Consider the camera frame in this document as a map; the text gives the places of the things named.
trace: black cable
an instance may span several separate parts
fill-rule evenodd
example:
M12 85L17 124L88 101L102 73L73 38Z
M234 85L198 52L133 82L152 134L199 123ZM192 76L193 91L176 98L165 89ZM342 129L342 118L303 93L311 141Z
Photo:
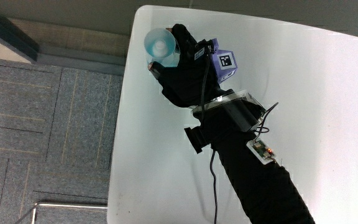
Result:
M205 73L204 73L204 79L203 79L203 88L201 90L201 125L200 125L201 129L204 127L204 115L205 115L204 92L205 92L206 78L208 76L209 63L210 63L209 49L207 50L207 53L206 53L206 59L207 59L207 62L206 62L206 69L205 69Z
M216 151L213 149L211 163L209 163L209 169L211 170L212 176L214 177L214 196L215 196L215 221L214 221L214 223L216 224L216 220L218 219L218 197L216 196L216 175L212 168L212 163L214 162L215 152Z
M260 128L260 129L266 129L267 131L262 131L261 133L262 134L264 134L264 133L268 133L269 131L270 131L270 129L269 128L266 128L266 127L257 127L257 128Z
M275 103L271 108L269 108L265 114L265 117L262 121L262 123L260 124L260 129L259 129L259 133L258 133L258 136L256 136L256 138L254 139L254 142L256 142L256 139L259 138L260 134L262 134L262 130L264 128L264 124L265 124L265 121L266 121L266 118L267 118L267 115L269 115L269 113L278 105L278 102Z

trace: circuit board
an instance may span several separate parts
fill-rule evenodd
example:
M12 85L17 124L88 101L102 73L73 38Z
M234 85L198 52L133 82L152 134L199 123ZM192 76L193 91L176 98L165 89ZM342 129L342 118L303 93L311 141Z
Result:
M266 145L260 138L256 141L251 140L247 143L247 147L255 154L255 156L263 163L268 164L274 161L275 154L272 149Z

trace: white table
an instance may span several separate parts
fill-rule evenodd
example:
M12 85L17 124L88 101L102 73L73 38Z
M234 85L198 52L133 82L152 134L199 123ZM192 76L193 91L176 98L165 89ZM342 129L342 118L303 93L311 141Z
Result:
M269 114L262 139L317 223L358 223L358 37L288 22L211 11L144 6L136 12L119 105L108 223L213 223L211 150L196 155L183 128L189 109L160 93L143 39L184 24L196 40L218 38L238 71L222 84L248 90ZM215 159L219 223L249 223Z

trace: floor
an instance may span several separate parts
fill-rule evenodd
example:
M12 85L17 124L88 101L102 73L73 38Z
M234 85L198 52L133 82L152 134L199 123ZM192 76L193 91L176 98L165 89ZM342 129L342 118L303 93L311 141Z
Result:
M107 204L121 84L116 75L0 60L0 223L35 202ZM106 212L40 208L36 223L106 223Z

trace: black glove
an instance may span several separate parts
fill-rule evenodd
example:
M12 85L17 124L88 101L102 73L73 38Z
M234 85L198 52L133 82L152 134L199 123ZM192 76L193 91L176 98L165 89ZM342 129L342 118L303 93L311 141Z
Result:
M184 25L174 25L172 34L176 38L180 49L178 66L164 67L158 62L154 62L150 71L162 85L162 94L174 105L179 107L200 105L203 78L209 58L204 57L195 61L194 53L202 47L206 48L207 52L208 47L198 45ZM208 102L225 93L224 90L220 89L214 67L210 63L205 84L204 102Z

